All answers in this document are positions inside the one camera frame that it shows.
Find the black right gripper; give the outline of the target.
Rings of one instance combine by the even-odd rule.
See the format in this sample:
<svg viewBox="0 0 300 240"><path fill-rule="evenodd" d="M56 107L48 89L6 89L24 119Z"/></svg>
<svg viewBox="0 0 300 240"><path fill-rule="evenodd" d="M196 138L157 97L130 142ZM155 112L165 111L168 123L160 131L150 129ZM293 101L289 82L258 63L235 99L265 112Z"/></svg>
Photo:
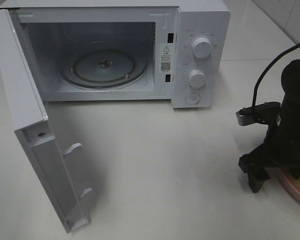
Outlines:
<svg viewBox="0 0 300 240"><path fill-rule="evenodd" d="M266 168L290 168L290 175L300 178L300 102L283 100L274 123L267 126L263 143L238 162L253 193L271 179Z"/></svg>

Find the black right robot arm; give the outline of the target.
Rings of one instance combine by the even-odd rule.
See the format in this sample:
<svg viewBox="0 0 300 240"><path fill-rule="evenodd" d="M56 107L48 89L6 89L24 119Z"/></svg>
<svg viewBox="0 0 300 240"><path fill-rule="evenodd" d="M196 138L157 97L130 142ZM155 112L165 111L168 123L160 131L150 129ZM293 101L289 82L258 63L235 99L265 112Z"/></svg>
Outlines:
<svg viewBox="0 0 300 240"><path fill-rule="evenodd" d="M284 91L281 103L271 101L236 112L240 126L256 123L268 126L263 143L241 156L238 162L254 193L271 178L267 168L289 168L294 178L300 178L300 59L283 69L281 85Z"/></svg>

